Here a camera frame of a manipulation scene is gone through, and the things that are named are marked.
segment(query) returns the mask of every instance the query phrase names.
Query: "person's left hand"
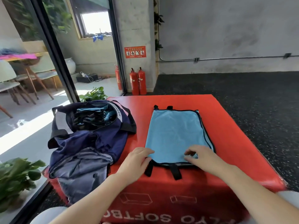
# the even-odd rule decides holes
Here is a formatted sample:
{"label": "person's left hand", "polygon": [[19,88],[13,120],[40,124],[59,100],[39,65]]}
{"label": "person's left hand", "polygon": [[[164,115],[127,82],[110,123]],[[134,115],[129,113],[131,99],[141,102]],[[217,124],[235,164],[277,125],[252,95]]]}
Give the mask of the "person's left hand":
{"label": "person's left hand", "polygon": [[116,174],[126,181],[126,185],[137,181],[152,160],[149,154],[155,151],[150,148],[137,147],[128,154]]}

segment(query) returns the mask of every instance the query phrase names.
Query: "hand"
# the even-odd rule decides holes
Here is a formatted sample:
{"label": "hand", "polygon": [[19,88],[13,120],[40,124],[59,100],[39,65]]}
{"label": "hand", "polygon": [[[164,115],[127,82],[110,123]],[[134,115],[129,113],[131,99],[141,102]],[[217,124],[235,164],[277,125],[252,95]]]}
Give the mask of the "hand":
{"label": "hand", "polygon": [[125,180],[126,185],[132,184],[141,177],[152,160],[148,155],[154,152],[150,148],[137,147],[128,154],[117,171],[117,174]]}
{"label": "hand", "polygon": [[194,156],[197,153],[198,158],[185,156],[185,160],[193,165],[198,166],[205,172],[211,173],[219,178],[226,172],[229,164],[224,162],[219,156],[216,155],[210,148],[203,145],[192,145],[186,151],[185,155]]}

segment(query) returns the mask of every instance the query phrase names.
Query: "red table surface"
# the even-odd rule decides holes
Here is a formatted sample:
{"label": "red table surface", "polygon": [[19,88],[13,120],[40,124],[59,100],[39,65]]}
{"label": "red table surface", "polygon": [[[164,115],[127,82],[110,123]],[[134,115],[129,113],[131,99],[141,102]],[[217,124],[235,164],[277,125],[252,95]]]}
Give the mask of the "red table surface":
{"label": "red table surface", "polygon": [[[224,161],[238,166],[273,192],[286,189],[286,183],[212,95],[125,96],[108,100],[117,100],[129,108],[137,125],[137,133],[129,135],[111,173],[117,172],[134,148],[145,146],[154,105],[159,109],[172,105],[177,110],[199,110],[216,153]],[[245,208],[221,179],[198,168],[180,171],[182,179],[175,181],[169,169],[154,167],[151,177],[143,175],[124,189],[102,221],[233,224],[244,218]]]}

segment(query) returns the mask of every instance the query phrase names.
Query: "white pants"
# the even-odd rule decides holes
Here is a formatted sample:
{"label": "white pants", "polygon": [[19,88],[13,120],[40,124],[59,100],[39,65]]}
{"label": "white pants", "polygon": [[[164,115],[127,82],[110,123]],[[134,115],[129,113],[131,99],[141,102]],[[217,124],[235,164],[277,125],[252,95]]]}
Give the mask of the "white pants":
{"label": "white pants", "polygon": [[[282,191],[278,192],[278,195],[284,198],[286,201],[290,202],[297,208],[299,208],[299,193],[298,192],[292,192],[292,191]],[[49,208],[42,213],[40,213],[38,216],[36,216],[30,224],[48,224],[53,219],[55,219],[58,215],[60,215],[64,210],[66,210],[67,207],[54,207]],[[255,220],[253,218],[250,218],[249,220],[245,220],[241,222],[240,224],[256,224]]]}

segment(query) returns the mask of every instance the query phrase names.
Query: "white chair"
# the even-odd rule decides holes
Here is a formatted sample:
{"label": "white chair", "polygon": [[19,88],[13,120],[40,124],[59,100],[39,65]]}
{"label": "white chair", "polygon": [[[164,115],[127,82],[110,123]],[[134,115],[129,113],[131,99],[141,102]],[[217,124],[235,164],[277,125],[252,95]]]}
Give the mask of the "white chair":
{"label": "white chair", "polygon": [[[18,87],[20,87],[21,90],[26,94],[26,96],[31,100],[31,102],[36,105],[34,100],[30,97],[30,95],[23,88],[23,86],[19,82],[12,80],[16,77],[16,73],[13,70],[12,66],[7,61],[0,60],[0,92],[8,90],[13,101],[20,105],[18,98],[15,94],[15,92],[17,92],[27,103],[29,103],[29,101],[23,96],[23,94],[18,91]],[[13,118],[12,115],[10,115],[8,111],[6,111],[6,109],[4,109],[1,105],[0,110],[3,111],[6,115],[8,115],[10,118]]]}
{"label": "white chair", "polygon": [[29,68],[30,69],[26,68],[27,75],[19,75],[16,78],[17,81],[19,82],[21,80],[29,78],[31,81],[31,84],[33,86],[33,89],[34,89],[35,96],[39,100],[39,97],[37,95],[37,92],[36,92],[35,87],[32,82],[32,80],[35,80],[35,79],[38,80],[38,82],[45,89],[45,91],[49,94],[49,96],[52,98],[52,100],[54,100],[54,97],[51,95],[51,93],[48,91],[48,89],[42,82],[42,80],[44,80],[44,79],[53,78],[55,89],[57,91],[57,86],[56,86],[56,82],[55,82],[55,78],[54,78],[54,76],[57,75],[57,72],[53,71],[53,70],[55,70],[55,67],[51,60],[50,55],[48,53],[43,55],[36,65],[29,66]]}

